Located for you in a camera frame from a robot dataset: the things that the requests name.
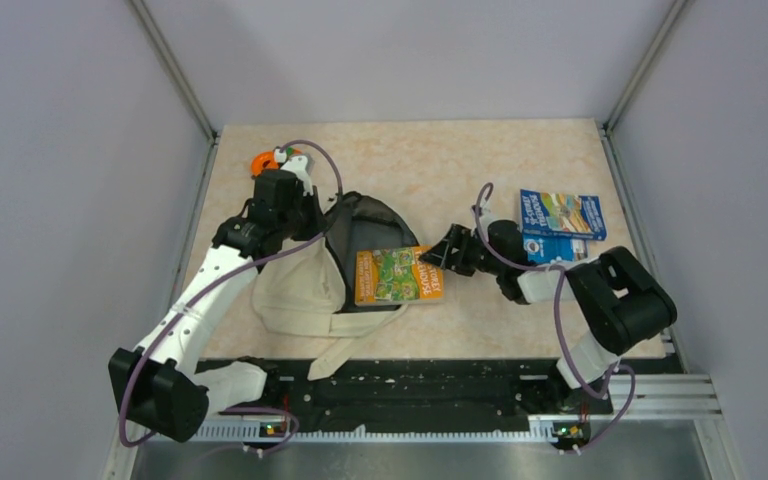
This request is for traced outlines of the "cream canvas backpack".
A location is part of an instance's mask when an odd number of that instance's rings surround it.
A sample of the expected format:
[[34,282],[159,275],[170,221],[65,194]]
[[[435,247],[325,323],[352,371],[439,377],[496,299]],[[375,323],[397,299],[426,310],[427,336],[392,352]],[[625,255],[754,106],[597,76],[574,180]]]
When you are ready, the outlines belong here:
[[254,282],[252,307],[271,333],[331,338],[310,365],[307,378],[333,375],[406,306],[359,306],[354,299],[360,251],[416,247],[406,221],[384,202],[348,192],[325,213],[330,230],[303,250],[269,262]]

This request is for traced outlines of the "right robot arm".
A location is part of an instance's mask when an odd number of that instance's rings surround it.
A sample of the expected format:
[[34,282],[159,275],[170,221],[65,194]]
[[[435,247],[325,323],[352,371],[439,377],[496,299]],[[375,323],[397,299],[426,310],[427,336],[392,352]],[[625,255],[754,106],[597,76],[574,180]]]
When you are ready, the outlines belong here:
[[675,302],[625,247],[590,260],[539,265],[511,220],[469,229],[451,225],[420,261],[458,275],[492,275],[517,304],[553,304],[561,356],[546,385],[549,404],[572,412],[587,397],[602,398],[624,354],[652,339],[678,317]]

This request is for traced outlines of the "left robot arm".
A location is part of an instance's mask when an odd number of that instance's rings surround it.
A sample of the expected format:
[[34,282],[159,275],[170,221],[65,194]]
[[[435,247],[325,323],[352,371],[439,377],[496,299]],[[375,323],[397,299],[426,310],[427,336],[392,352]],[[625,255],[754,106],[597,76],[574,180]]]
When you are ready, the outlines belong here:
[[118,410],[120,442],[140,445],[128,423],[178,442],[205,418],[228,407],[213,380],[196,367],[234,300],[263,267],[322,239],[325,219],[305,169],[272,169],[254,181],[243,210],[222,222],[204,261],[159,324],[131,350],[117,349],[108,372]]

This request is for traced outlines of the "orange green book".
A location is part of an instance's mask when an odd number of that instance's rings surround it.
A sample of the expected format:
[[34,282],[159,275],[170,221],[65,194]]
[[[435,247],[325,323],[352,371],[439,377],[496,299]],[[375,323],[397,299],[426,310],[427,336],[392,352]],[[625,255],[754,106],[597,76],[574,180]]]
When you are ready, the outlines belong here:
[[360,251],[356,254],[354,301],[358,306],[442,302],[443,270],[420,260],[430,246]]

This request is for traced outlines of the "blue illustrated cover book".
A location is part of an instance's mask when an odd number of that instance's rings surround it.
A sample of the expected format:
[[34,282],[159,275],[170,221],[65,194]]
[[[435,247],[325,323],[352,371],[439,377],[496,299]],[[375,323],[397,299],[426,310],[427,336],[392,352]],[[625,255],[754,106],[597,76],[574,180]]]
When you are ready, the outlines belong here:
[[587,241],[607,238],[598,196],[521,189],[519,208],[524,234]]

